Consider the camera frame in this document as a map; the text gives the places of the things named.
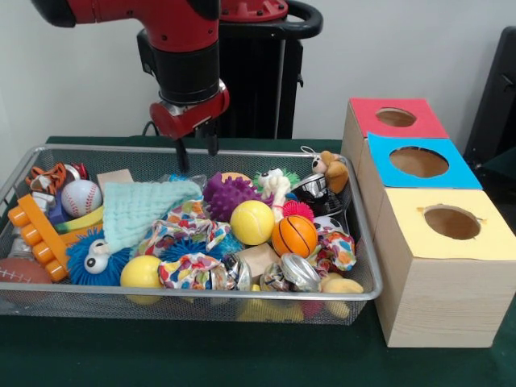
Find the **purple spiky ball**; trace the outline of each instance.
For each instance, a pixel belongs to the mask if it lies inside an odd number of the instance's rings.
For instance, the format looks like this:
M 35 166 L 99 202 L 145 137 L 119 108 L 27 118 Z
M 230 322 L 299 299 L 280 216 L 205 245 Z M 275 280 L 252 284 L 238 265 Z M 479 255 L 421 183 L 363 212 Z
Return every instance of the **purple spiky ball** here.
M 236 179 L 228 177 L 223 181 L 223 175 L 220 172 L 208 180 L 202 194 L 208 204 L 206 209 L 210 213 L 210 218 L 219 222 L 229 222 L 233 210 L 242 202 L 258 200 L 271 206 L 274 199 L 273 195 L 262 199 L 261 194 L 256 192 L 256 187 L 242 177 Z

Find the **wooden box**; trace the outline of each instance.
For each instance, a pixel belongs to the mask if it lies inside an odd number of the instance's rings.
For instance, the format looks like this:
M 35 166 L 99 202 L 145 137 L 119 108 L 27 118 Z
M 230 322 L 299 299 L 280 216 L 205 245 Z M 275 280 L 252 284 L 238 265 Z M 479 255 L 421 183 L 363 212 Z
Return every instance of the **wooden box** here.
M 385 189 L 375 237 L 389 347 L 489 347 L 516 290 L 516 238 L 477 189 Z

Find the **red box lid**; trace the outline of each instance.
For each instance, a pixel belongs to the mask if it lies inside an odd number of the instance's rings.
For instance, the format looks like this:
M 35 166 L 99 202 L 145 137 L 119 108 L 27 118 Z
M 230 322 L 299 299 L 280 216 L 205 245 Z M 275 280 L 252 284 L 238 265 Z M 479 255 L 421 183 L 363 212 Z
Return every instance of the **red box lid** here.
M 387 137 L 448 138 L 425 99 L 351 98 L 350 103 L 364 137 L 371 132 Z

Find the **yellow paper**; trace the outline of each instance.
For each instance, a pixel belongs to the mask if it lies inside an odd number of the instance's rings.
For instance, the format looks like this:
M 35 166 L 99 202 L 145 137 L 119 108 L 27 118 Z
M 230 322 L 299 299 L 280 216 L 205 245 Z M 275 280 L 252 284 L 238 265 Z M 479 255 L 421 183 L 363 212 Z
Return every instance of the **yellow paper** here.
M 386 189 L 386 193 L 414 257 L 516 260 L 516 237 L 484 191 Z M 480 225 L 478 235 L 462 240 L 434 231 L 425 219 L 425 212 L 441 207 L 458 207 L 473 214 Z

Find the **stacked wooden boxes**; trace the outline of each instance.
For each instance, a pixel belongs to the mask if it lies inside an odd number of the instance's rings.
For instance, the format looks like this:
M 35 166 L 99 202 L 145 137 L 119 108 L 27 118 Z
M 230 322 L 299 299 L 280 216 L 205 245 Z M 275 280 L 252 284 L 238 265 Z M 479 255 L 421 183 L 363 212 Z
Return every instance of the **stacked wooden boxes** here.
M 381 262 L 390 347 L 489 347 L 516 290 L 516 238 L 424 100 L 352 99 L 353 164 Z

